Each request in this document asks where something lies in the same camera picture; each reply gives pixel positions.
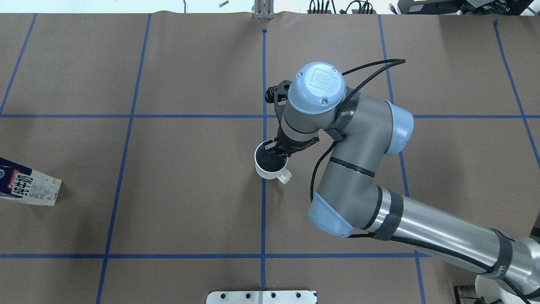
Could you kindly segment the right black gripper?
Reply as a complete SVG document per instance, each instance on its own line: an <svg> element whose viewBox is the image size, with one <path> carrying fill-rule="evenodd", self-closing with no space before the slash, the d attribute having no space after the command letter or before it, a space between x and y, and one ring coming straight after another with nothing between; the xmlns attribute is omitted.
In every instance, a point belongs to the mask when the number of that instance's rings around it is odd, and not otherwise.
<svg viewBox="0 0 540 304"><path fill-rule="evenodd" d="M288 137L282 130L278 130L274 141L264 142L264 151L274 152L277 157L289 158L292 154L303 151L319 141L318 135L308 141L296 141Z"/></svg>

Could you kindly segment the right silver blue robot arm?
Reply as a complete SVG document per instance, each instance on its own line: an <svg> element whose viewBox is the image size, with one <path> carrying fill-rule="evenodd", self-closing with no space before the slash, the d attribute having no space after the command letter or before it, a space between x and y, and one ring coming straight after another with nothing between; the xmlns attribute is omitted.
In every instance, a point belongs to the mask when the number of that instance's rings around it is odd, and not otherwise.
<svg viewBox="0 0 540 304"><path fill-rule="evenodd" d="M374 183L385 155L401 152L413 133L413 116L387 100L361 89L401 58L378 60L358 70L380 65L357 87L349 88L347 74L331 64L303 66L293 81L268 87L265 101L274 105L278 131L263 143L270 163L318 143L319 131L332 138L329 161L317 189L310 188L309 219L330 235L393 241L467 269L480 277L501 281L529 304L539 301L539 244L515 239L496 229L474 225Z"/></svg>

